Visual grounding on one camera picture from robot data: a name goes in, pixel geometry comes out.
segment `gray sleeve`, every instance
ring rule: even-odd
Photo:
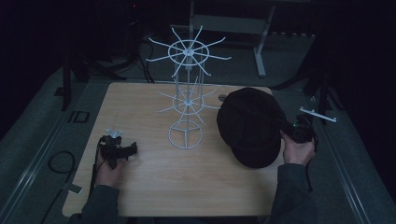
[[[299,164],[279,166],[276,196],[269,223],[316,224],[317,219],[317,205],[306,186],[305,167]]]
[[[67,223],[117,223],[119,194],[118,189],[96,186],[81,213],[72,215]]]

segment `hand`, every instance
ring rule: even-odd
[[[126,163],[126,159],[118,160],[116,168],[111,169],[110,165],[105,161],[101,155],[98,153],[98,170],[96,172],[95,185],[106,185],[110,187],[116,187],[120,180],[120,174],[122,168]]]
[[[285,150],[283,151],[283,160],[285,163],[296,163],[307,165],[315,156],[315,143],[312,142],[297,144],[287,134],[280,131],[280,135],[285,141]]]

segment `left hand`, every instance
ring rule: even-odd
[[[96,171],[95,185],[106,185],[115,188],[120,180],[121,171],[125,166],[125,163],[126,159],[118,160],[117,166],[113,170],[111,169],[108,162],[103,159],[101,153],[99,152],[97,161],[99,168]]]

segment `black equipment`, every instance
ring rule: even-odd
[[[312,127],[313,121],[314,118],[312,115],[299,114],[294,123],[286,121],[281,129],[290,136],[295,143],[301,144],[311,142],[312,138],[315,138],[315,142],[317,142],[317,136]]]
[[[100,148],[100,153],[105,161],[112,169],[117,167],[117,159],[125,158],[137,153],[136,142],[132,143],[129,147],[121,147],[121,137],[112,138],[109,135],[104,135],[100,138],[98,143],[98,148]]]

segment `right hand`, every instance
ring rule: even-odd
[[[280,135],[285,141],[285,149],[283,150],[283,160],[285,163],[295,163],[306,166],[308,162],[315,156],[315,140],[311,142],[297,144],[287,134],[280,131]]]

